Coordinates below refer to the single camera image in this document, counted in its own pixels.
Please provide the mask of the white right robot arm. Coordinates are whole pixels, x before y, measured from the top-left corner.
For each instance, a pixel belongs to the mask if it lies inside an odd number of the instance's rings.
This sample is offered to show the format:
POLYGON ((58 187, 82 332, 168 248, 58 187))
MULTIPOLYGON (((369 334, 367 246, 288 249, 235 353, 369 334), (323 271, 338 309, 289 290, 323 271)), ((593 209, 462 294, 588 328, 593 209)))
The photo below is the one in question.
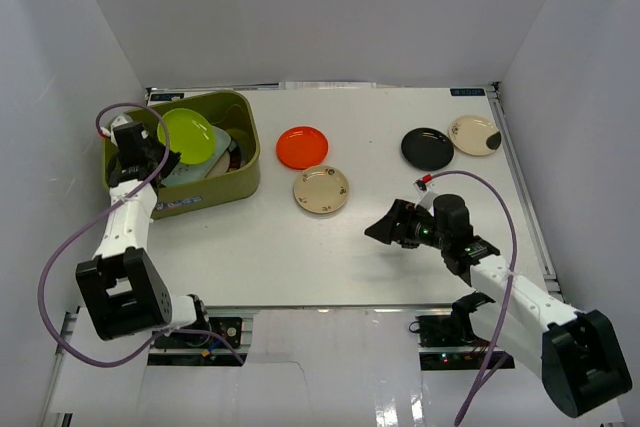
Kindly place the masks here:
POLYGON ((454 304, 451 331, 459 343, 496 336, 498 347, 534 373, 571 418, 632 389, 614 327, 602 312, 582 312, 511 272, 499 250, 474 233, 461 197, 431 201, 397 199, 365 234, 386 245, 439 250, 449 271, 472 288, 454 304))

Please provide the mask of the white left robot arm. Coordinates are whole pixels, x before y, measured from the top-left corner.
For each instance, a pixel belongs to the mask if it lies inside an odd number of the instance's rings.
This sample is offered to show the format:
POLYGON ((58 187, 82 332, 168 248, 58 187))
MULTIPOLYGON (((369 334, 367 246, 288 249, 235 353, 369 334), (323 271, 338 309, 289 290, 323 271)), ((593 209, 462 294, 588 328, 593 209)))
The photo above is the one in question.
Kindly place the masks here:
POLYGON ((188 345, 211 334, 204 303, 194 294, 173 296, 152 263, 147 244, 162 177, 179 162, 178 153, 123 114, 109 127, 117 147, 108 175, 111 206, 93 258, 76 268, 86 308, 103 340, 147 330, 177 328, 188 345))

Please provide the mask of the large black rimmed beige plate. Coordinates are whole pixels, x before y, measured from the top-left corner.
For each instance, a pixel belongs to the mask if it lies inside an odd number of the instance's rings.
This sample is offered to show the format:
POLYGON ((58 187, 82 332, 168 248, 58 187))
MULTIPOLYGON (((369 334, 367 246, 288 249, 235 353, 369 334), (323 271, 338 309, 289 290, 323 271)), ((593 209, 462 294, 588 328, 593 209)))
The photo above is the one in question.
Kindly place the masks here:
POLYGON ((241 168, 245 163, 241 145, 234 139, 207 174, 207 178, 214 178, 241 168))

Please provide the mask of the beige plate with characters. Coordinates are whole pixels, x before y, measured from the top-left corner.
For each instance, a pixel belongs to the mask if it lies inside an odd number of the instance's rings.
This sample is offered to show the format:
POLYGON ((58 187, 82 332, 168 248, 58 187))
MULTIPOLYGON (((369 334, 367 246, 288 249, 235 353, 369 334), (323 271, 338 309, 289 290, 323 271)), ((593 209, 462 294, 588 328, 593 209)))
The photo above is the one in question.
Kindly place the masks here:
POLYGON ((296 177, 293 195, 305 211, 318 215, 331 214, 346 205, 350 184, 338 168, 316 165, 303 170, 296 177))

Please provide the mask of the light blue oblong dish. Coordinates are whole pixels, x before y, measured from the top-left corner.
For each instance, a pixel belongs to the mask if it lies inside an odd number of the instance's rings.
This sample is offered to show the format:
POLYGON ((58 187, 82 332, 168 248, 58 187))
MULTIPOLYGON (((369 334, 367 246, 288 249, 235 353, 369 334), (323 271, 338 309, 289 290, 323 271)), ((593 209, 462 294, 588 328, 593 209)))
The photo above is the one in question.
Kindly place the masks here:
POLYGON ((230 135, 214 126, 213 133, 215 136, 215 150, 212 156, 205 162, 199 164, 185 164, 180 162, 171 173, 163 179, 162 184, 165 187, 174 187, 182 184, 196 182, 204 179, 206 175, 211 171, 214 165, 226 152, 229 144, 231 143, 230 135))

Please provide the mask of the lime green round plate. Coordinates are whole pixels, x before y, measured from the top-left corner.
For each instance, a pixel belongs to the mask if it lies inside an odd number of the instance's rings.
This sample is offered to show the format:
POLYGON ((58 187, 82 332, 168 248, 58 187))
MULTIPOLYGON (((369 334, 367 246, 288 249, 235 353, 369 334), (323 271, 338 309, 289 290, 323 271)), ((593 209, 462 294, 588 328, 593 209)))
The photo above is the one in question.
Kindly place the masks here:
POLYGON ((175 108, 162 116, 156 127, 156 135, 163 145, 179 153, 181 162, 187 165, 204 163, 216 149, 216 135, 212 125, 198 112, 187 108, 175 108))

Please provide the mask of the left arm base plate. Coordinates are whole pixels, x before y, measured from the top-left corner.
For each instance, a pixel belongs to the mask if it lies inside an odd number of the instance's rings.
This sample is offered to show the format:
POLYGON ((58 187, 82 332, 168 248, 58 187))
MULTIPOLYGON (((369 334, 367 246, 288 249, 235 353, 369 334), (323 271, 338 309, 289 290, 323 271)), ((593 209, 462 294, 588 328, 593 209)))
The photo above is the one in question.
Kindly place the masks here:
POLYGON ((163 367, 241 367, 246 360, 242 317, 209 317, 196 329, 213 336, 172 333, 158 338, 149 350, 147 364, 163 367))

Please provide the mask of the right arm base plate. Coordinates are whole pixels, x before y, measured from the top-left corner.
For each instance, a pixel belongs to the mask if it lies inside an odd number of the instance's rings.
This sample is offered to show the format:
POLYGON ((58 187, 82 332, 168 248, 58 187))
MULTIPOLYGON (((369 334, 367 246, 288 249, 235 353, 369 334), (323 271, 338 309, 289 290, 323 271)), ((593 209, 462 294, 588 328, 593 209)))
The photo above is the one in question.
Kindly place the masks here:
POLYGON ((423 372, 477 371, 489 342, 465 333, 451 315, 422 315, 409 326, 417 336, 423 372))

